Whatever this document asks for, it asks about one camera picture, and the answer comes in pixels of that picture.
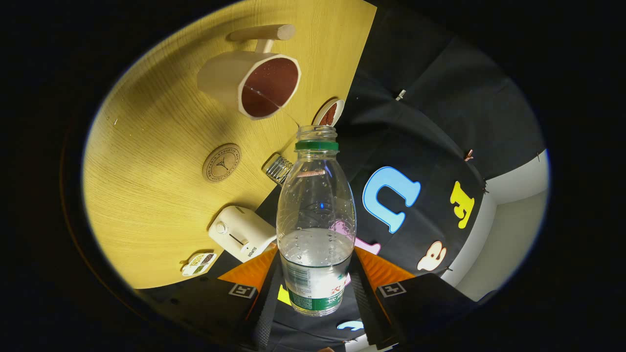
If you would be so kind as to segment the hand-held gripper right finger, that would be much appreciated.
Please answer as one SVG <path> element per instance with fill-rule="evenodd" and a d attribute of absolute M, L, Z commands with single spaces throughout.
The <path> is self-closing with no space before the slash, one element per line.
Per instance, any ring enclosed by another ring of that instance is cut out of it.
<path fill-rule="evenodd" d="M 414 276 L 358 247 L 349 274 L 367 339 L 378 348 L 432 345 L 478 307 L 440 276 Z"/>

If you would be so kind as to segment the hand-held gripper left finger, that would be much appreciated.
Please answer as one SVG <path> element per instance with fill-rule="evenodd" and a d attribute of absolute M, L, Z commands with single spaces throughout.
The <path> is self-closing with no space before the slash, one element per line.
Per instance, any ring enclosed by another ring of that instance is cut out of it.
<path fill-rule="evenodd" d="M 265 350 L 282 279 L 279 250 L 273 248 L 219 277 L 199 275 L 144 289 L 142 297 L 165 318 L 213 343 Z"/>

